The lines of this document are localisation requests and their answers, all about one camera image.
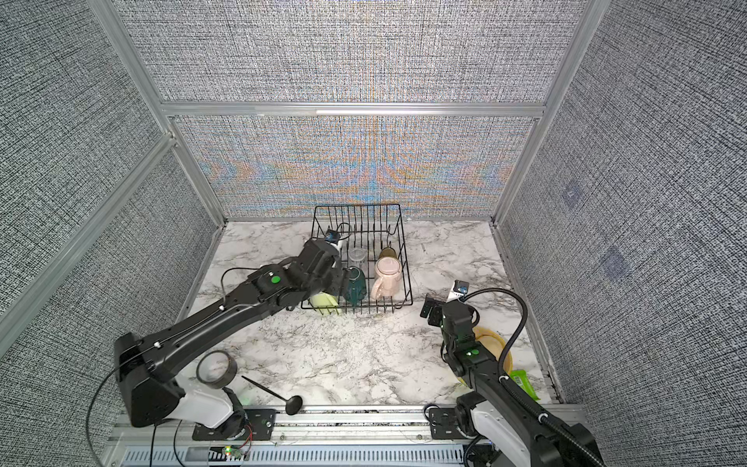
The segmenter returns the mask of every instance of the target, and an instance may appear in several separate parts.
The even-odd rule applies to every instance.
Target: black spoon
[[[285,401],[285,413],[287,413],[288,415],[296,415],[298,411],[301,410],[301,407],[303,406],[303,399],[301,398],[301,396],[293,396],[290,399],[286,399],[283,396],[278,395],[276,392],[268,388],[265,388],[263,385],[257,383],[256,381],[250,380],[244,375],[241,375],[241,377],[249,381],[250,383],[252,383],[254,386],[257,386],[262,391],[265,391],[266,393],[273,395],[278,399],[284,400]]]

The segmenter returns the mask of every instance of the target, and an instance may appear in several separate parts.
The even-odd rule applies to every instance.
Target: marble countertop
[[[441,361],[441,334],[420,317],[426,294],[445,299],[455,279],[478,288],[509,285],[487,222],[404,223],[414,303],[380,314],[325,315],[296,308],[248,326],[215,348],[229,352],[244,374],[285,397],[308,405],[454,403],[470,391]],[[229,223],[192,310],[219,299],[220,276],[230,267],[258,267],[295,256],[311,222]],[[246,271],[226,274],[230,291]],[[480,326],[508,339],[521,317],[510,297],[483,294],[470,300]],[[524,369],[540,397],[551,399],[526,335],[512,348],[514,369]],[[196,361],[184,370],[194,377]],[[279,401],[237,376],[229,385],[246,405]]]

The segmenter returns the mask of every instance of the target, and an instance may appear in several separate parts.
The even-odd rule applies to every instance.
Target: green packet
[[[527,372],[524,370],[514,370],[509,375],[511,378],[518,384],[520,388],[526,392],[529,397],[531,397],[534,400],[539,400],[537,397],[537,394],[534,392],[534,388],[532,387],[532,384],[529,382],[529,378],[527,378]]]

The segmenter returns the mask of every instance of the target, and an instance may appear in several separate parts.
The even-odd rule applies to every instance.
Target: black wire dish rack
[[[342,267],[350,268],[349,252],[353,248],[366,249],[368,257],[361,269],[365,275],[366,295],[362,300],[349,302],[343,291],[336,297],[338,305],[329,309],[319,309],[307,300],[303,309],[318,309],[323,315],[348,312],[384,313],[394,312],[403,306],[412,305],[412,281],[405,245],[405,230],[402,209],[399,204],[365,205],[321,205],[314,208],[311,225],[311,238],[329,240],[329,232],[337,232],[341,245]],[[398,291],[392,297],[371,298],[371,288],[376,282],[376,261],[385,248],[392,248],[402,265],[402,279]]]

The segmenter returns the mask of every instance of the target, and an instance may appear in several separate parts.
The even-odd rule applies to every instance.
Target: gray fabric wall
[[[609,466],[747,465],[745,24],[613,1],[501,227]]]
[[[115,0],[166,100],[543,102],[586,0]]]
[[[398,202],[406,216],[487,218],[532,128],[519,117],[175,121],[227,217],[311,217],[316,205]]]
[[[161,132],[85,1],[0,4],[0,315]]]
[[[85,1],[0,4],[0,314],[161,132]],[[90,466],[85,410],[114,339],[173,323],[214,225],[164,156],[0,357],[0,465]],[[99,453],[123,408],[93,411]]]
[[[174,156],[164,156],[0,359],[0,464],[33,464],[29,442],[43,440],[49,465],[92,465],[85,411],[113,368],[114,340],[174,322],[214,230]],[[98,454],[123,409],[110,380],[91,416]]]
[[[586,0],[114,4],[166,101],[544,102]],[[488,217],[531,124],[177,120],[229,217],[382,201],[417,217]]]

